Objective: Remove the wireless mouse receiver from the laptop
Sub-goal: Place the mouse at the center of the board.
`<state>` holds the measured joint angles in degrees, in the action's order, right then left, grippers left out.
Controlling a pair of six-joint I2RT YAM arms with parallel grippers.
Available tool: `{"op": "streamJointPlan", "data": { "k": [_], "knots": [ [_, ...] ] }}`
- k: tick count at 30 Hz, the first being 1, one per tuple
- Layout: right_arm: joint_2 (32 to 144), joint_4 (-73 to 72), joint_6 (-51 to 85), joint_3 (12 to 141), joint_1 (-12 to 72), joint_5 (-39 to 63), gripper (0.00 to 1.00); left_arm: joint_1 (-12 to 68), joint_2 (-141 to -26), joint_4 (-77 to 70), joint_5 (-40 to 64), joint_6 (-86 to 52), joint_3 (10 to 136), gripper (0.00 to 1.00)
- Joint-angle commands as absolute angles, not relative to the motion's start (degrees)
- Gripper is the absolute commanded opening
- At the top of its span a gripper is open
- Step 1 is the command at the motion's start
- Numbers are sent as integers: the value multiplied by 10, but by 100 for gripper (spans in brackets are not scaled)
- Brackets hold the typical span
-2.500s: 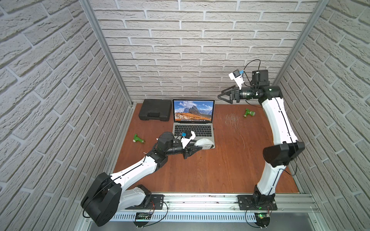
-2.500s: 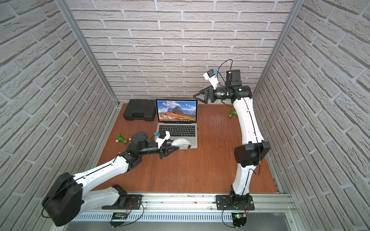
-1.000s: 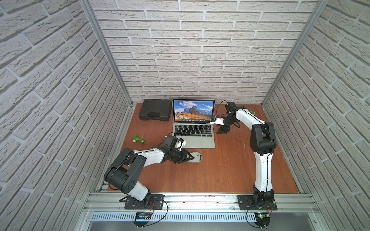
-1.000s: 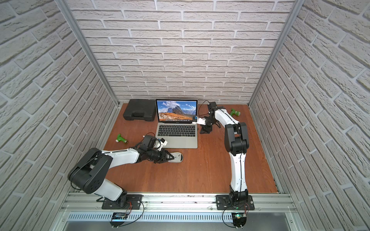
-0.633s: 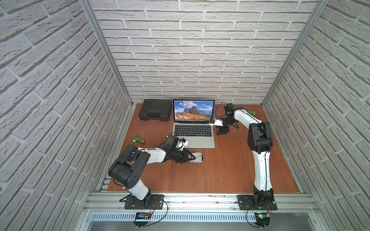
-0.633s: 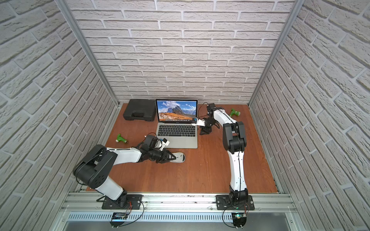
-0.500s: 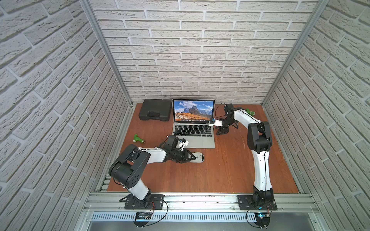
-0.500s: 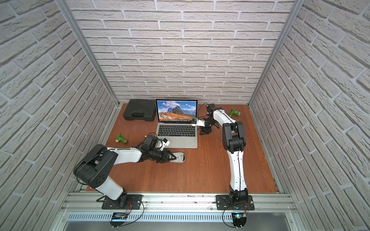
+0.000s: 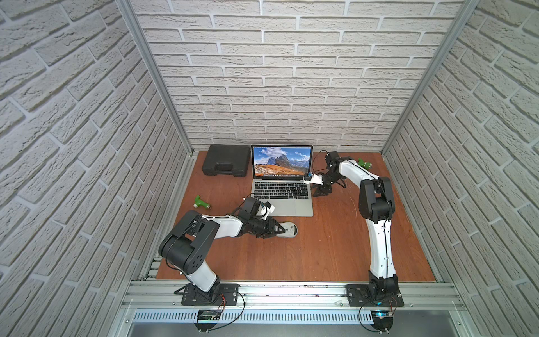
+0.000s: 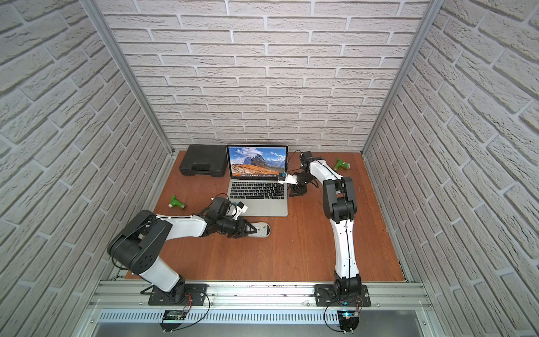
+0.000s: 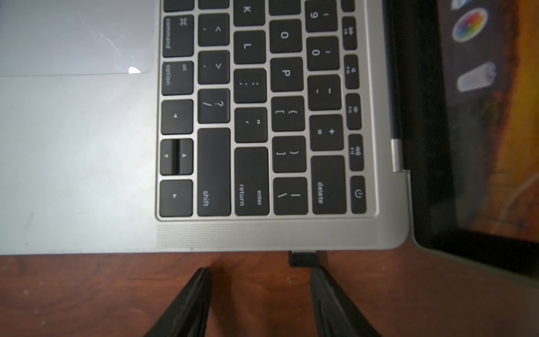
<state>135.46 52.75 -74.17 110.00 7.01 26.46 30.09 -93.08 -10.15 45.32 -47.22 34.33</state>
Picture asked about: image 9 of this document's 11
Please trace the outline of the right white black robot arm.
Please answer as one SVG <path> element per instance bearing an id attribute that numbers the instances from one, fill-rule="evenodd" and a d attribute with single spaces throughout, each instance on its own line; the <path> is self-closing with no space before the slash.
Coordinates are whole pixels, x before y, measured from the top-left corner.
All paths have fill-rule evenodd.
<path id="1" fill-rule="evenodd" d="M 338 181 L 350 181 L 359 188 L 358 209 L 366 221 L 371 249 L 369 283 L 365 299 L 375 306 L 387 303 L 401 305 L 397 272 L 392 259 L 391 226 L 396 202 L 392 182 L 387 177 L 373 174 L 352 157 L 343 157 L 337 152 L 327 152 L 326 172 L 314 176 L 317 184 L 314 196 L 332 193 L 332 185 Z"/>

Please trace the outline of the grey wireless mouse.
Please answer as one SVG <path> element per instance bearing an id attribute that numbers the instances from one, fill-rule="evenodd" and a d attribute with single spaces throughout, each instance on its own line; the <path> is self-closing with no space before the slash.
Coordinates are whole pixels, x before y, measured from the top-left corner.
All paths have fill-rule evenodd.
<path id="1" fill-rule="evenodd" d="M 286 228 L 286 234 L 282 238 L 294 238 L 298 234 L 298 228 L 295 223 L 286 222 L 280 223 Z"/>

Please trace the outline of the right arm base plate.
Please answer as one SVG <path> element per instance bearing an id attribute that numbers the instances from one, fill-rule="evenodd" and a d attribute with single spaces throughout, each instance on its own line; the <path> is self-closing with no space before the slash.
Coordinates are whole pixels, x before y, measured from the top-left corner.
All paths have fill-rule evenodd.
<path id="1" fill-rule="evenodd" d="M 372 294 L 368 284 L 347 284 L 345 290 L 350 307 L 404 307 L 404 299 L 399 292 Z"/>

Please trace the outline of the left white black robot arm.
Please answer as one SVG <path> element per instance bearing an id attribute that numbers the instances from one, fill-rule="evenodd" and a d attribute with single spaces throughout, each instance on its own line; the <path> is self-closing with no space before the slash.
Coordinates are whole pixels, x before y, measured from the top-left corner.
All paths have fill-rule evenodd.
<path id="1" fill-rule="evenodd" d="M 273 216 L 274 205 L 248 196 L 225 216 L 209 216 L 188 211 L 165 236 L 159 255 L 167 266 L 181 272 L 189 284 L 181 289 L 187 295 L 201 295 L 202 301 L 214 304 L 226 301 L 220 290 L 220 278 L 206 262 L 215 240 L 251 234 L 257 238 L 294 238 L 296 224 L 280 223 Z"/>

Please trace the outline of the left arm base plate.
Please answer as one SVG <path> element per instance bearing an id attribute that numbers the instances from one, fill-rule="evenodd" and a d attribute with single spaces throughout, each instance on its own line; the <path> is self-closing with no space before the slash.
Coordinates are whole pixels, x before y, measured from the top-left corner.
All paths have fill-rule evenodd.
<path id="1" fill-rule="evenodd" d="M 239 284 L 218 284 L 203 292 L 197 286 L 189 283 L 183 289 L 181 304 L 183 306 L 236 306 Z"/>

